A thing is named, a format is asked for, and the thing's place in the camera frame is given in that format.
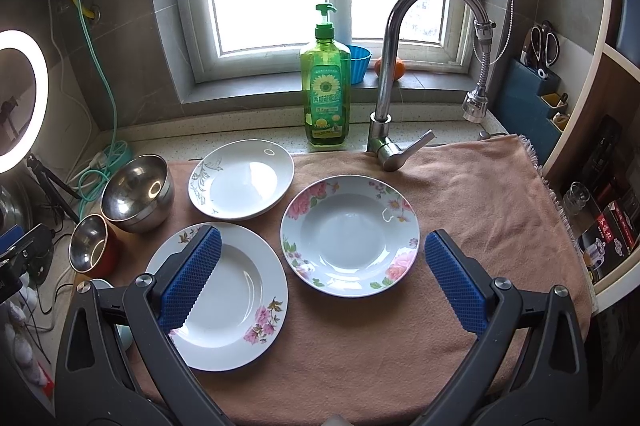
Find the red steel bowl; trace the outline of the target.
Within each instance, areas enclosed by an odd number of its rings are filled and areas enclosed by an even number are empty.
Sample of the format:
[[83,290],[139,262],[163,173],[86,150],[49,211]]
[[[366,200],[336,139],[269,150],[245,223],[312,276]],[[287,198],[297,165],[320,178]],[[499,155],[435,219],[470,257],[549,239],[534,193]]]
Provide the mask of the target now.
[[70,268],[89,278],[105,278],[117,267],[122,242],[100,214],[85,216],[76,224],[68,244]]

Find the plate with pink corner flowers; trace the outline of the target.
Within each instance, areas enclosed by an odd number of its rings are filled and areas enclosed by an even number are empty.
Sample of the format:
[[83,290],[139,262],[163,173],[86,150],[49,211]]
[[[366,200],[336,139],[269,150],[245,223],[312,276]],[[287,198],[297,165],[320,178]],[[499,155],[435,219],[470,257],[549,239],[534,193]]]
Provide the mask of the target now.
[[190,368],[240,368],[272,345],[288,310],[288,282],[278,255],[258,234],[216,222],[222,251],[182,328],[169,334]]

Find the large stainless steel bowl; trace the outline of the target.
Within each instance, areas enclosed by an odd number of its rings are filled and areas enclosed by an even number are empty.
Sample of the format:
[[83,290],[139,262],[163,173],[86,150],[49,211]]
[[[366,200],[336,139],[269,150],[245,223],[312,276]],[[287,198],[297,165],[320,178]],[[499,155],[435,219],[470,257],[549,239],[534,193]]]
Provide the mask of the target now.
[[142,234],[168,218],[174,199],[174,179],[166,160],[143,154],[114,173],[102,192],[101,212],[116,228]]

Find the white plate with grey leaves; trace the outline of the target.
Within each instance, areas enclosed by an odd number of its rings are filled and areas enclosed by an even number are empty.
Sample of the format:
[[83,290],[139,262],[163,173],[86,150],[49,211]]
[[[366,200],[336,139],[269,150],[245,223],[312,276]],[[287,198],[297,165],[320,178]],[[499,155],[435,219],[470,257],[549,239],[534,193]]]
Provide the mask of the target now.
[[233,141],[198,162],[189,177],[188,194],[194,207],[206,216],[249,220],[278,204],[291,186],[294,172],[292,155],[277,143]]

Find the plate with large pink roses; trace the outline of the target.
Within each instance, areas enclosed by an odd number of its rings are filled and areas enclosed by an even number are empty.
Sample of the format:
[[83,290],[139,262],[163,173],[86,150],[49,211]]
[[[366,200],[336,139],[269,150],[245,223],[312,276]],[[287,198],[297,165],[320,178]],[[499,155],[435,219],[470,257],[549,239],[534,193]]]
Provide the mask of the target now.
[[280,224],[284,258],[320,292],[344,298],[380,294],[409,272],[420,224],[409,201],[381,180],[341,175],[301,190]]

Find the pink towel mat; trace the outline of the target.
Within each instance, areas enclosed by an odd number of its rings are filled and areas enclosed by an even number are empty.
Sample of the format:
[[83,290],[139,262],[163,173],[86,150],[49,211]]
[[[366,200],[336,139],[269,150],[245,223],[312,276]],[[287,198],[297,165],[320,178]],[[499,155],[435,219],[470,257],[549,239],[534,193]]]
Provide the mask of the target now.
[[[493,276],[521,290],[566,286],[588,328],[584,262],[522,139],[430,146],[398,172],[363,152],[298,154],[294,162],[293,192],[341,174],[394,186],[423,233],[447,231]],[[428,407],[473,340],[423,258],[366,298],[322,294],[289,273],[288,311],[273,345],[242,368],[198,372],[198,381],[239,425],[318,425],[334,414],[357,425],[403,422]]]

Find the drinking glass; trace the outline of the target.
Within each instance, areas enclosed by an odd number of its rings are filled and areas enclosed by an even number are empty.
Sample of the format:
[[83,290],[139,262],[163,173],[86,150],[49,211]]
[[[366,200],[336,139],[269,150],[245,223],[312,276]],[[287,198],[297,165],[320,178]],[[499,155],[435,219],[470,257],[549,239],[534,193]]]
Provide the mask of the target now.
[[590,201],[589,190],[579,181],[574,181],[563,195],[563,207],[567,216],[575,217],[584,209]]

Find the boxed kettle package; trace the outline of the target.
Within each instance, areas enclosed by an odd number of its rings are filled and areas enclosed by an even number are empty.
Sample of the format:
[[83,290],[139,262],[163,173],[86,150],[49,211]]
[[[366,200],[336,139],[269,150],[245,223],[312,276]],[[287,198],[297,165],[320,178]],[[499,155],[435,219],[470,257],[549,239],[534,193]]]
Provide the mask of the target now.
[[622,204],[614,201],[578,238],[590,281],[597,284],[626,260],[636,244],[637,232]]

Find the wooden shelf unit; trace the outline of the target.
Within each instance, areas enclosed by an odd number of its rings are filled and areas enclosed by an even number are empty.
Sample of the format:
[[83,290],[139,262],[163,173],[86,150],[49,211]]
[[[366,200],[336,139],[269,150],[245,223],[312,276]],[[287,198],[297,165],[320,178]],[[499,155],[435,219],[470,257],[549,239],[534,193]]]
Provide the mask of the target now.
[[627,167],[639,152],[639,67],[613,46],[622,0],[604,0],[587,77],[544,176],[561,196],[576,182],[589,193],[582,209],[565,204],[570,228],[581,238],[629,189]]

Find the black tripod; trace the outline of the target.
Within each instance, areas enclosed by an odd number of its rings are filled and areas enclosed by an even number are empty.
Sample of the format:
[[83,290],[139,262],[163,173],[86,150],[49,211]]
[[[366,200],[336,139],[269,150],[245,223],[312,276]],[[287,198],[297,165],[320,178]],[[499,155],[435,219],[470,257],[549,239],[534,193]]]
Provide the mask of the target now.
[[70,206],[70,203],[60,193],[63,191],[76,201],[80,200],[80,196],[61,178],[58,178],[51,169],[43,165],[41,160],[34,153],[29,153],[26,157],[26,165],[35,176],[36,183],[43,190],[44,195],[49,200],[51,207],[60,215],[61,218],[68,217],[74,224],[78,224],[80,217]]

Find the blue knife block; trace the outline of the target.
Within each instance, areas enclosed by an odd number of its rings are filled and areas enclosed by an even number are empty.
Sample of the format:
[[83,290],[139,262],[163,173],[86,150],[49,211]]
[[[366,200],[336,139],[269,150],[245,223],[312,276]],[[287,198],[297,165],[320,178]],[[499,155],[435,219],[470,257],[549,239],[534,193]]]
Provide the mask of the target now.
[[567,111],[566,92],[559,93],[560,78],[549,72],[542,78],[532,68],[511,60],[494,106],[494,115],[510,134],[521,134],[533,145],[544,164],[560,138],[552,118]]

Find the blue silicone cup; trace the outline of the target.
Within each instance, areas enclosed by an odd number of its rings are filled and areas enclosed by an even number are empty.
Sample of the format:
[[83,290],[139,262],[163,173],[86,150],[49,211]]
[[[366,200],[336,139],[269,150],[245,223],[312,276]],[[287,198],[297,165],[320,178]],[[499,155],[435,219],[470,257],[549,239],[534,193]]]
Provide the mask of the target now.
[[350,83],[358,85],[363,82],[371,60],[371,53],[367,48],[349,45],[350,51]]

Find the green dish soap bottle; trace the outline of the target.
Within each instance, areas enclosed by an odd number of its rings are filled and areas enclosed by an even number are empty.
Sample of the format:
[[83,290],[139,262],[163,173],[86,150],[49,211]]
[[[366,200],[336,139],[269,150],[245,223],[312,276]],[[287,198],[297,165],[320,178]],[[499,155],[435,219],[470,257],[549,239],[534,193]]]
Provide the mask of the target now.
[[322,20],[314,27],[314,42],[300,50],[304,127],[314,148],[343,144],[349,133],[352,55],[335,40],[330,13],[333,4],[317,4]]

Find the black handled scissors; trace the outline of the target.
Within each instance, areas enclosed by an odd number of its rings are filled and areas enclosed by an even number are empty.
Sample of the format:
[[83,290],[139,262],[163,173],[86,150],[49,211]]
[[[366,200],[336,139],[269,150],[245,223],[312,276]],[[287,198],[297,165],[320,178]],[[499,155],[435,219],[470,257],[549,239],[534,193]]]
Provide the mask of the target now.
[[544,20],[533,25],[525,36],[520,63],[546,79],[559,56],[560,42],[551,22]]

